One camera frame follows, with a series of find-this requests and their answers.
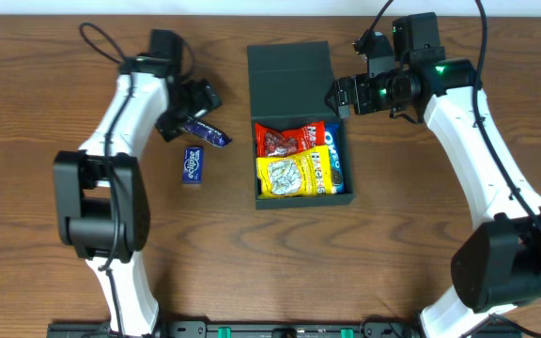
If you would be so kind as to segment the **blue Oreo cookie pack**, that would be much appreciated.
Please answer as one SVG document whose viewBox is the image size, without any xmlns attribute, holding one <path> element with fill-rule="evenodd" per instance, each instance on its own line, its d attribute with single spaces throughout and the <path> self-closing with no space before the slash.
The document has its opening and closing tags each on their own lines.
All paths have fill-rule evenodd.
<svg viewBox="0 0 541 338">
<path fill-rule="evenodd" d="M 334 194 L 341 194 L 345 191 L 345 185 L 338 146 L 338 125 L 325 124 L 324 128 L 324 141 L 330 155 L 332 190 Z"/>
</svg>

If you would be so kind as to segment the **yellow Hacks candy bag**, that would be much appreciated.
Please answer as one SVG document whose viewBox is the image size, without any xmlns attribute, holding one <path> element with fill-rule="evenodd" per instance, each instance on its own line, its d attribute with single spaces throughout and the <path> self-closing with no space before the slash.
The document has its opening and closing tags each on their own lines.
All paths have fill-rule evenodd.
<svg viewBox="0 0 541 338">
<path fill-rule="evenodd" d="M 287 157 L 256 159 L 262 199 L 333 195 L 332 167 L 327 146 L 315 146 Z"/>
</svg>

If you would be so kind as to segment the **black open gift box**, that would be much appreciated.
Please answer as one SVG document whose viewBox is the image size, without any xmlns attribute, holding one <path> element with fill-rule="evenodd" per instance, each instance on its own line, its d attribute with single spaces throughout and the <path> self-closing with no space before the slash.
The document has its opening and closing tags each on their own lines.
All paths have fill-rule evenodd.
<svg viewBox="0 0 541 338">
<path fill-rule="evenodd" d="M 326 41 L 247 47 L 251 122 L 276 131 L 324 121 L 338 126 L 337 153 L 345 191 L 334 195 L 263 199 L 255 180 L 255 208 L 348 205 L 355 197 L 346 120 L 325 102 L 334 77 Z"/>
</svg>

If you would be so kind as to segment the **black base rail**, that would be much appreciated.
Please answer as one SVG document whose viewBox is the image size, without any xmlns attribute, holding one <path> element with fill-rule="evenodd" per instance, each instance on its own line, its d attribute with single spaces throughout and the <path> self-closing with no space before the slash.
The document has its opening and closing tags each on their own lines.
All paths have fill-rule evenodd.
<svg viewBox="0 0 541 338">
<path fill-rule="evenodd" d="M 119 337 L 106 323 L 52 323 L 48 338 Z M 207 324 L 203 321 L 174 321 L 161 324 L 153 333 L 141 337 L 154 338 L 420 338 L 421 330 L 404 323 L 370 321 L 363 325 L 280 325 L 280 324 Z M 521 333 L 500 325 L 480 329 L 470 337 L 520 338 Z"/>
</svg>

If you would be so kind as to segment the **dark blue snack wrapper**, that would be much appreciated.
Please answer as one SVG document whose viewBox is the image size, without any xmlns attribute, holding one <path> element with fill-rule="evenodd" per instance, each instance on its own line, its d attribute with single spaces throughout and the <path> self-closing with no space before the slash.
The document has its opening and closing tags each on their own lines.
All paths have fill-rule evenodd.
<svg viewBox="0 0 541 338">
<path fill-rule="evenodd" d="M 199 119 L 190 119 L 182 125 L 182 130 L 197 136 L 219 148 L 228 146 L 232 139 L 223 131 Z"/>
</svg>

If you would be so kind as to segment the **red Hacks candy bag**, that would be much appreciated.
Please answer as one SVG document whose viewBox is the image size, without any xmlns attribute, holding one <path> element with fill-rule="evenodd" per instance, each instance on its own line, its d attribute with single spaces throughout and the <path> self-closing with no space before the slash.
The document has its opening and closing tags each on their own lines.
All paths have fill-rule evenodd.
<svg viewBox="0 0 541 338">
<path fill-rule="evenodd" d="M 323 121 L 286 131 L 276 131 L 255 124 L 256 155 L 258 157 L 286 157 L 315 146 L 324 146 L 324 132 Z"/>
</svg>

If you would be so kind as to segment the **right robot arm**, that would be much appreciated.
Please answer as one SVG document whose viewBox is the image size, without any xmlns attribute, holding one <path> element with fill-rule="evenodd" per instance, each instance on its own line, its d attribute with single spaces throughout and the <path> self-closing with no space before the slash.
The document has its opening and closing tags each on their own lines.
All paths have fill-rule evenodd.
<svg viewBox="0 0 541 338">
<path fill-rule="evenodd" d="M 465 194 L 471 236 L 453 256 L 451 287 L 419 315 L 424 337 L 473 337 L 541 299 L 541 196 L 521 173 L 489 111 L 481 62 L 450 59 L 434 13 L 395 20 L 390 36 L 367 29 L 353 44 L 363 74 L 336 80 L 326 103 L 338 114 L 415 113 L 439 140 Z"/>
</svg>

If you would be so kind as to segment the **blue Eclipse mints tin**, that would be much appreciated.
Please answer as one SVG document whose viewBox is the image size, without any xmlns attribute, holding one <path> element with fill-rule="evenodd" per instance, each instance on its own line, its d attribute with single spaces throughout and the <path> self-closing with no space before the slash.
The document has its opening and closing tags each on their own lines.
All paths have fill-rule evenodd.
<svg viewBox="0 0 541 338">
<path fill-rule="evenodd" d="M 184 184 L 201 184 L 203 181 L 203 155 L 201 146 L 189 146 L 185 148 L 182 165 L 182 182 Z"/>
</svg>

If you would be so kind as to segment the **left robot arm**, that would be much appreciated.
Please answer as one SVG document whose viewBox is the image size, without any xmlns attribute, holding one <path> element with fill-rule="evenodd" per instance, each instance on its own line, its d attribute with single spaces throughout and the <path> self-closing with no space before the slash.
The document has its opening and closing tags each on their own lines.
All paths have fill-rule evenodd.
<svg viewBox="0 0 541 338">
<path fill-rule="evenodd" d="M 203 121 L 222 101 L 206 79 L 182 70 L 188 42 L 154 29 L 146 52 L 114 58 L 116 92 L 99 126 L 75 151 L 54 159 L 60 240 L 96 274 L 110 319 L 100 324 L 52 323 L 50 337 L 179 337 L 184 328 L 160 319 L 143 250 L 150 210 L 140 159 L 153 131 L 165 142 L 184 133 L 225 147 L 230 137 Z"/>
</svg>

